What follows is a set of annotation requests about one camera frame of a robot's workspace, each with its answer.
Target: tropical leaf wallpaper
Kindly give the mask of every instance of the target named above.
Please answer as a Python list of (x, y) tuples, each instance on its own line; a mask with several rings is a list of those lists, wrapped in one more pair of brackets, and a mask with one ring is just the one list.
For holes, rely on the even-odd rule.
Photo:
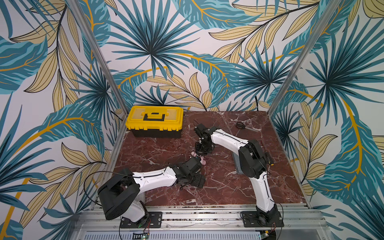
[[(252, 111), (257, 101), (265, 111), (328, 2), (107, 1), (108, 12), (99, 13), (109, 16), (108, 27), (94, 32), (128, 109)], [(327, 33), (341, 28), (346, 5)]]
[[(81, 2), (102, 46), (107, 5)], [(0, 10), (0, 239), (68, 239), (122, 110), (64, 0), (5, 0)]]
[(384, 239), (383, 17), (381, 1), (341, 1), (271, 116), (337, 240)]

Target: teal palm leaf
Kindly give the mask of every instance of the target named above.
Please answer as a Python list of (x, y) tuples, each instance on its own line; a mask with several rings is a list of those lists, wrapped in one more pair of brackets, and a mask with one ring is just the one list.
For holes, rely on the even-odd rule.
[(130, 109), (136, 101), (136, 87), (147, 80), (147, 72), (139, 69), (128, 69), (114, 74), (113, 78), (127, 108)]
[[(93, 198), (95, 196), (96, 191), (93, 193), (89, 193), (89, 197)], [(55, 209), (48, 209), (44, 208), (45, 212), (47, 213), (48, 216), (53, 217), (53, 218), (65, 218), (61, 222), (58, 223), (48, 223), (43, 220), (39, 220), (40, 225), (43, 229), (51, 229), (51, 231), (40, 238), (40, 240), (45, 240), (45, 239), (51, 239), (51, 240), (67, 240), (70, 237), (70, 233), (73, 231), (73, 228), (75, 226), (76, 221), (79, 218), (80, 213), (89, 207), (91, 205), (91, 201), (83, 194), (79, 205), (75, 206), (75, 210), (71, 208), (69, 203), (65, 200), (65, 198), (60, 194), (61, 198), (61, 203), (63, 204), (64, 211), (61, 212)]]
[(195, 54), (189, 57), (193, 67), (208, 77), (209, 91), (213, 96), (211, 105), (207, 108), (218, 106), (236, 91), (238, 72), (235, 64), (209, 54)]
[[(28, 23), (28, 25), (30, 25), (30, 27), (32, 29), (35, 29), (32, 24), (29, 22), (29, 20), (27, 19), (27, 16), (25, 16), (25, 13), (28, 12), (30, 14), (30, 16), (44, 29), (44, 27), (42, 26), (41, 24), (41, 21), (35, 16), (35, 13), (38, 13), (39, 16), (41, 18), (43, 18), (43, 20), (45, 22), (47, 22), (50, 27), (53, 29), (54, 27), (52, 26), (52, 24), (50, 23), (50, 21), (48, 20), (47, 16), (46, 15), (49, 15), (52, 19), (54, 19), (52, 17), (52, 15), (50, 13), (48, 13), (48, 11), (45, 9), (45, 7), (42, 6), (41, 2), (39, 0), (9, 0), (7, 1), (10, 5), (12, 5), (12, 7), (19, 13), (19, 15)], [(49, 0), (45, 0), (45, 2), (47, 2), (54, 10), (56, 10), (56, 13), (58, 13), (59, 11), (57, 10), (57, 8), (49, 1)], [(11, 38), (12, 37), (12, 34), (13, 34), (13, 26), (12, 26), (12, 20), (11, 20), (11, 16), (10, 16), (10, 11), (7, 7), (7, 4), (6, 4), (6, 1), (5, 0), (2, 0), (0, 1), (0, 11), (3, 13), (3, 16), (4, 16), (4, 19), (5, 19), (5, 22), (7, 24), (7, 27), (8, 27), (8, 37)]]
[(34, 168), (41, 166), (45, 163), (52, 162), (53, 160), (39, 161), (34, 164), (27, 165), (28, 162), (34, 160), (40, 154), (49, 150), (45, 148), (37, 152), (30, 153), (33, 148), (40, 145), (43, 141), (36, 141), (20, 151), (22, 144), (36, 131), (36, 128), (23, 134), (19, 139), (15, 139), (16, 129), (18, 127), (22, 110), (20, 109), (16, 121), (9, 129), (8, 133), (3, 131), (5, 119), (8, 113), (9, 104), (11, 101), (9, 97), (7, 104), (5, 105), (3, 114), (0, 119), (0, 133), (3, 137), (3, 141), (0, 144), (0, 202), (9, 204), (11, 206), (28, 210), (28, 208), (18, 199), (16, 199), (12, 193), (14, 192), (41, 192), (45, 191), (44, 188), (38, 185), (25, 184), (25, 185), (11, 185), (12, 182), (24, 178), (37, 178), (47, 180), (44, 174), (39, 172), (30, 172)]
[(384, 62), (384, 59), (374, 60), (384, 52), (384, 29), (375, 34), (377, 29), (382, 29), (380, 20), (372, 28), (368, 27), (370, 21), (367, 21), (365, 26), (358, 32), (359, 17), (356, 24), (347, 38), (348, 23), (345, 26), (343, 36), (336, 48), (336, 38), (332, 36), (331, 56), (328, 55), (328, 48), (323, 45), (324, 57), (318, 53), (317, 56), (320, 68), (311, 62), (312, 70), (307, 70), (312, 76), (323, 83), (322, 87), (315, 94), (309, 104), (316, 99), (318, 102), (313, 108), (314, 114), (320, 107), (321, 102), (324, 103), (324, 108), (320, 110), (318, 116), (323, 111), (327, 112), (327, 121), (329, 113), (333, 110), (336, 123), (338, 121), (338, 109), (340, 109), (343, 119), (346, 119), (345, 105), (348, 104), (353, 113), (357, 114), (357, 109), (350, 97), (358, 98), (364, 101), (377, 102), (371, 100), (356, 90), (368, 92), (384, 93), (383, 90), (364, 86), (367, 83), (384, 83), (383, 77), (379, 76), (384, 73), (381, 71), (372, 71), (372, 67)]
[(180, 105), (177, 105), (177, 104), (172, 105), (172, 104), (166, 103), (169, 90), (166, 91), (166, 93), (162, 96), (159, 85), (156, 87), (156, 94), (154, 94), (154, 92), (153, 92), (153, 86), (151, 86), (151, 88), (149, 89), (149, 94), (146, 91), (144, 91), (141, 87), (140, 87), (140, 89), (143, 92), (143, 94), (136, 93), (137, 94), (136, 103), (138, 105), (180, 107)]
[(248, 25), (258, 18), (232, 7), (228, 0), (173, 0), (173, 2), (184, 18), (189, 22), (195, 22), (202, 29), (230, 29)]
[[(79, 0), (79, 4), (88, 20), (88, 24), (90, 25), (93, 34), (95, 35), (99, 47), (104, 46), (109, 38), (108, 33), (111, 29), (111, 26), (108, 24), (108, 21), (111, 18), (107, 5), (104, 0)], [(85, 56), (90, 63), (93, 63), (95, 58), (84, 34), (82, 34), (82, 39)]]
[(91, 65), (92, 70), (87, 66), (85, 66), (88, 70), (87, 72), (81, 69), (87, 77), (75, 72), (80, 81), (74, 80), (89, 88), (89, 90), (72, 89), (72, 91), (86, 94), (80, 97), (76, 102), (88, 104), (89, 107), (93, 109), (93, 114), (95, 114), (96, 118), (103, 119), (104, 127), (107, 128), (106, 123), (108, 122), (109, 125), (111, 124), (111, 110), (116, 108), (116, 104), (112, 99), (111, 91), (109, 90), (110, 86), (98, 63), (95, 62)]
[(237, 65), (240, 74), (236, 81), (236, 89), (240, 94), (235, 97), (235, 100), (239, 96), (243, 96), (242, 101), (248, 97), (255, 98), (257, 96), (258, 99), (266, 101), (271, 86), (276, 88), (284, 82), (293, 65), (291, 61), (293, 57), (286, 60), (285, 55), (283, 55), (276, 61), (275, 49), (273, 49), (271, 62), (266, 61), (264, 64), (257, 48), (256, 57), (251, 53), (250, 55), (254, 64), (251, 64), (240, 56), (248, 67)]
[(295, 148), (292, 143), (293, 137), (290, 134), (302, 128), (301, 126), (295, 127), (295, 124), (299, 121), (301, 115), (298, 111), (292, 113), (292, 107), (293, 105), (289, 111), (288, 108), (284, 108), (282, 112), (272, 116), (272, 123), (275, 126), (277, 134), (289, 157), (296, 156)]
[(104, 135), (101, 119), (93, 113), (94, 109), (84, 103), (66, 105), (55, 113), (47, 116), (33, 136), (44, 141), (57, 141), (74, 136), (87, 145), (95, 145), (100, 154), (104, 155)]
[[(308, 182), (324, 196), (350, 206), (359, 218), (341, 209), (335, 211), (343, 213), (377, 239), (384, 239), (384, 202), (378, 193), (378, 189), (384, 191), (381, 154), (370, 128), (354, 116), (351, 109), (348, 113), (350, 117), (343, 119), (341, 127), (341, 151), (326, 166), (323, 177)], [(362, 232), (347, 223), (340, 226), (357, 234)]]
[[(150, 58), (154, 76), (157, 67), (160, 68), (165, 78), (167, 78), (167, 74), (164, 67), (169, 69), (171, 76), (173, 76), (172, 68), (182, 72), (175, 63), (187, 67), (187, 65), (180, 60), (188, 61), (183, 54), (193, 54), (190, 51), (180, 49), (193, 42), (182, 42), (183, 39), (195, 33), (192, 32), (182, 35), (193, 23), (186, 23), (187, 20), (184, 19), (172, 28), (171, 25), (179, 13), (177, 12), (169, 17), (170, 0), (167, 0), (165, 6), (163, 6), (162, 1), (152, 0), (150, 9), (148, 9), (146, 0), (142, 0), (142, 11), (137, 7), (135, 1), (132, 1), (134, 12), (131, 12), (121, 0), (119, 0), (119, 2), (126, 11), (129, 19), (112, 8), (117, 16), (124, 22), (125, 26), (108, 21), (110, 25), (119, 29), (122, 33), (110, 32), (109, 34), (122, 40), (124, 43), (108, 42), (107, 44), (126, 47), (130, 50), (113, 51), (114, 53), (125, 54), (118, 59)], [(158, 5), (157, 15), (155, 15), (155, 5)]]
[(47, 50), (46, 40), (39, 44), (11, 43), (0, 37), (0, 94), (16, 91), (26, 78), (35, 75)]

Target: yellow leaf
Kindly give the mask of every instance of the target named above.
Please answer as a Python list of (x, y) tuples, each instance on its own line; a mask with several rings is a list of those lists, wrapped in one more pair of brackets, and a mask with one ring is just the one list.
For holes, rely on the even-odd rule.
[(298, 16), (295, 21), (293, 21), (292, 25), (288, 29), (288, 32), (286, 33), (283, 40), (289, 38), (293, 34), (295, 34), (298, 30), (300, 30), (309, 20), (312, 19), (313, 15), (316, 13), (318, 8), (318, 5), (310, 8), (309, 10), (302, 13), (300, 16)]
[(188, 91), (187, 89), (187, 86), (185, 85), (185, 82), (183, 81), (183, 79), (181, 79), (179, 76), (177, 76), (176, 74), (173, 74), (173, 77), (170, 76), (170, 72), (169, 72), (169, 69), (167, 68), (166, 69), (166, 72), (167, 72), (167, 76), (170, 80), (172, 80), (174, 83), (176, 83), (177, 85), (179, 85), (180, 87), (182, 87), (184, 90)]
[(355, 19), (356, 14), (358, 13), (359, 7), (360, 7), (360, 0), (357, 0), (355, 5), (353, 5), (352, 10), (349, 12), (348, 26), (350, 26), (352, 24), (353, 20)]
[(94, 145), (87, 145), (88, 156), (95, 162), (101, 162), (103, 159)]
[(197, 81), (197, 73), (192, 74), (192, 76), (189, 78), (189, 87), (191, 88), (192, 94), (196, 98), (200, 98), (201, 86)]
[(308, 145), (307, 141), (304, 139), (303, 135), (301, 134), (301, 131), (299, 130), (299, 146), (300, 150), (303, 153), (304, 160), (308, 162), (309, 155), (308, 155)]
[(231, 57), (229, 59), (230, 63), (239, 63), (241, 55), (241, 44), (237, 46), (237, 48), (231, 53)]
[(255, 34), (249, 39), (248, 43), (245, 45), (245, 54), (244, 54), (245, 59), (248, 59), (252, 54), (254, 54), (256, 51), (256, 48), (260, 46), (265, 27), (266, 25), (264, 25), (262, 28), (259, 28), (255, 32)]
[[(91, 170), (90, 170), (90, 172), (88, 173), (87, 176), (89, 176), (90, 174), (92, 174), (92, 173), (94, 173), (94, 172), (97, 172), (97, 171), (99, 170), (99, 168), (100, 168), (101, 165), (102, 165), (101, 162), (98, 162), (98, 163), (93, 164), (93, 166), (92, 166), (92, 168), (91, 168)], [(85, 182), (85, 188), (87, 188), (87, 187), (89, 186), (89, 184), (91, 183), (92, 179), (93, 179), (93, 176), (90, 176), (90, 177), (87, 179), (87, 181)]]
[(83, 152), (69, 149), (64, 143), (61, 143), (61, 152), (64, 158), (74, 165), (84, 166), (90, 163)]
[(159, 76), (151, 76), (151, 77), (148, 77), (147, 78), (147, 82), (151, 82), (151, 83), (161, 83), (161, 84), (166, 84), (166, 85), (170, 85), (170, 86), (173, 86), (173, 83), (171, 81), (169, 81), (168, 79), (165, 79), (163, 77), (159, 77)]
[(313, 161), (315, 159), (318, 159), (319, 157), (321, 157), (328, 144), (333, 140), (337, 138), (336, 135), (333, 135), (333, 134), (328, 134), (328, 135), (325, 135), (323, 137), (321, 137), (317, 142), (316, 144), (314, 145), (313, 149), (311, 150), (311, 159), (310, 161)]
[(45, 38), (47, 38), (48, 47), (50, 47), (56, 39), (57, 27), (59, 25), (59, 22), (50, 21), (50, 23), (54, 28), (52, 28), (47, 22), (43, 22), (41, 24), (43, 27), (39, 26), (38, 28), (27, 34), (10, 38), (10, 40), (16, 43), (30, 41), (31, 43), (37, 44), (42, 43), (43, 41), (45, 41)]
[(214, 57), (217, 57), (217, 58), (222, 58), (224, 57), (227, 53), (229, 53), (234, 47), (236, 47), (239, 43), (243, 42), (245, 38), (243, 39), (240, 39), (238, 40), (237, 42), (235, 43), (231, 43), (231, 44), (228, 44), (228, 45), (225, 45), (221, 48), (219, 48), (214, 54), (213, 56)]
[(65, 95), (67, 96), (67, 98), (65, 99), (65, 105), (73, 104), (78, 99), (76, 93), (71, 90), (72, 87), (65, 80), (63, 80), (63, 86)]
[(304, 113), (304, 116), (305, 116), (305, 120), (307, 122), (307, 125), (308, 127), (310, 127), (311, 125), (311, 122), (312, 122), (312, 117), (311, 117), (311, 108), (310, 106), (308, 105), (308, 103), (306, 103), (305, 101), (304, 102), (301, 102), (301, 109), (303, 110), (303, 113)]
[(186, 94), (170, 94), (170, 95), (176, 99), (181, 99), (183, 101), (198, 101), (196, 98), (193, 98)]
[(64, 181), (62, 181), (60, 183), (58, 188), (53, 193), (52, 198), (51, 198), (47, 208), (52, 209), (56, 205), (56, 203), (59, 202), (60, 194), (64, 195), (64, 193), (67, 191), (67, 189), (68, 189), (68, 187), (72, 181), (73, 175), (74, 175), (74, 173), (69, 175), (66, 179), (64, 179)]
[(326, 167), (325, 164), (318, 163), (318, 162), (314, 163), (309, 168), (306, 179), (307, 180), (314, 180), (317, 177), (320, 177), (321, 175), (323, 175), (325, 173), (325, 167)]
[(245, 111), (253, 111), (256, 108), (256, 101), (254, 101), (249, 108), (247, 108)]
[(27, 93), (37, 93), (44, 90), (51, 83), (53, 76), (55, 75), (56, 68), (57, 51), (55, 49), (47, 55), (47, 58), (40, 66), (32, 85), (24, 91)]
[(295, 172), (295, 176), (299, 177), (299, 170), (297, 170), (297, 166), (296, 166), (295, 161), (297, 161), (297, 158), (291, 160), (291, 163), (292, 163), (291, 166), (292, 166), (293, 171)]
[(196, 107), (196, 108), (200, 108), (200, 109), (205, 109), (203, 107), (203, 105), (201, 105), (200, 103), (197, 103), (197, 102), (184, 102), (184, 103), (177, 103), (178, 105), (181, 105), (181, 106), (188, 106), (188, 107)]
[(310, 139), (310, 130), (308, 128), (307, 122), (304, 120), (303, 116), (299, 119), (300, 125), (302, 126), (301, 130), (303, 131), (305, 137), (309, 140)]
[(384, 2), (383, 0), (364, 0), (364, 12), (369, 18), (384, 17)]
[(303, 190), (305, 192), (305, 195), (312, 196), (313, 187), (311, 187), (311, 185), (309, 183), (303, 184), (302, 187), (303, 187)]
[[(287, 4), (296, 4), (298, 5), (297, 0), (280, 0), (280, 2), (286, 1)], [(318, 3), (320, 0), (300, 0), (300, 5), (310, 5), (314, 3)]]
[(62, 48), (59, 47), (59, 57), (61, 66), (63, 67), (64, 73), (67, 76), (67, 78), (71, 81), (71, 83), (74, 85), (76, 89), (79, 89), (79, 83), (76, 82), (77, 80), (76, 74), (74, 73), (74, 69), (72, 67), (72, 64), (68, 60), (68, 58), (65, 56)]
[(79, 32), (77, 31), (77, 24), (76, 21), (72, 15), (72, 12), (70, 10), (67, 11), (67, 20), (68, 20), (68, 26), (71, 31), (71, 35), (74, 39), (74, 42), (77, 45), (77, 48), (80, 51), (80, 41), (79, 41)]
[(273, 39), (275, 38), (277, 31), (283, 25), (287, 17), (288, 17), (288, 14), (285, 14), (284, 16), (279, 17), (268, 27), (264, 37), (266, 49), (268, 49), (272, 45)]
[(211, 105), (212, 96), (213, 94), (209, 91), (209, 89), (205, 93), (203, 93), (203, 95), (201, 96), (201, 100), (206, 108), (208, 108)]
[(320, 131), (320, 117), (317, 117), (321, 111), (321, 107), (317, 109), (313, 116), (312, 131), (311, 131), (311, 145), (314, 142), (314, 139), (317, 137), (317, 134)]
[[(55, 14), (61, 12), (65, 8), (65, 1), (62, 0), (49, 0), (49, 3), (46, 0), (39, 0), (39, 3), (43, 8), (40, 8), (40, 11), (44, 13), (44, 15)], [(31, 12), (38, 13), (34, 8), (30, 8)]]
[(64, 52), (67, 54), (69, 59), (76, 65), (76, 67), (80, 68), (79, 61), (77, 60), (75, 54), (72, 51), (72, 48), (70, 46), (70, 43), (68, 42), (67, 35), (65, 34), (65, 31), (62, 29), (59, 33), (61, 45), (64, 49)]
[(29, 181), (34, 184), (47, 184), (50, 182), (54, 182), (65, 175), (77, 171), (79, 168), (69, 168), (69, 167), (57, 167), (49, 172), (44, 173), (44, 175), (48, 178), (48, 180), (31, 178)]
[(83, 189), (83, 182), (84, 182), (85, 178), (88, 176), (88, 172), (91, 170), (91, 167), (92, 167), (92, 164), (86, 166), (81, 172), (79, 172), (77, 174), (77, 176), (74, 179), (72, 186), (71, 186), (70, 190), (68, 191), (67, 195), (65, 196), (65, 198), (74, 194), (79, 189), (79, 186), (80, 186), (80, 189)]
[(301, 172), (305, 174), (307, 172), (307, 161), (305, 160), (304, 156), (301, 154), (301, 152), (297, 148), (296, 143), (295, 143), (295, 151), (297, 154), (297, 158), (299, 159)]
[(373, 136), (373, 141), (380, 150), (384, 150), (384, 136)]
[(244, 5), (237, 5), (232, 4), (233, 7), (244, 10), (244, 13), (250, 16), (259, 16), (255, 22), (262, 22), (265, 20), (269, 20), (271, 18), (274, 18), (282, 13), (286, 12), (285, 8), (278, 7), (277, 13), (275, 14), (275, 6), (274, 5), (268, 5), (266, 7), (265, 12), (265, 6), (244, 6)]
[(104, 2), (116, 10), (118, 9), (118, 7), (116, 6), (116, 3), (113, 0), (104, 0)]
[(216, 38), (217, 40), (232, 40), (232, 39), (248, 36), (259, 27), (260, 26), (251, 26), (251, 25), (238, 26), (238, 27), (227, 29), (218, 33), (209, 33), (209, 35), (211, 35), (213, 38)]
[(57, 73), (57, 82), (55, 84), (55, 88), (53, 89), (52, 102), (53, 102), (53, 109), (55, 110), (55, 112), (57, 112), (62, 107), (64, 107), (63, 92), (61, 91), (60, 71)]
[(181, 88), (178, 88), (178, 87), (175, 87), (175, 86), (161, 86), (159, 87), (161, 90), (164, 90), (164, 91), (170, 91), (170, 92), (184, 92), (185, 90), (184, 89), (181, 89)]
[(104, 151), (104, 159), (106, 162), (109, 162), (109, 159), (111, 157), (111, 153), (108, 150)]
[(20, 224), (25, 227), (36, 215), (36, 213), (41, 209), (43, 204), (48, 200), (52, 193), (56, 190), (60, 183), (55, 183), (49, 185), (45, 188), (46, 192), (40, 192), (37, 194), (27, 205), (29, 211), (24, 211), (22, 218), (20, 219)]
[(225, 58), (223, 58), (225, 61), (229, 62), (229, 59), (231, 58), (231, 55), (228, 55), (226, 56)]
[(269, 108), (269, 104), (264, 101), (259, 101), (259, 105), (262, 106), (263, 108)]

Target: red marble surface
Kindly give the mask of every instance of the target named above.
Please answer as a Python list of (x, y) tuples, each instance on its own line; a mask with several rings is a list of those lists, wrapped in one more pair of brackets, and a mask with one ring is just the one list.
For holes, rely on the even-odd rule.
[[(269, 171), (268, 183), (276, 203), (301, 203), (305, 198), (293, 175), (292, 169), (277, 139), (266, 112), (184, 112), (183, 131), (180, 139), (135, 138), (126, 134), (114, 171), (128, 167), (131, 171), (146, 172), (167, 166), (168, 163), (189, 159), (199, 139), (193, 131), (194, 120), (206, 127), (217, 126), (244, 139), (256, 139), (264, 150), (269, 151), (275, 164)], [(248, 129), (237, 129), (237, 121)], [(202, 167), (206, 178), (203, 189), (179, 185), (160, 187), (146, 192), (147, 206), (208, 205), (208, 204), (255, 204), (257, 197), (251, 182), (245, 175), (236, 174), (231, 151), (217, 146), (212, 154), (204, 157)]]

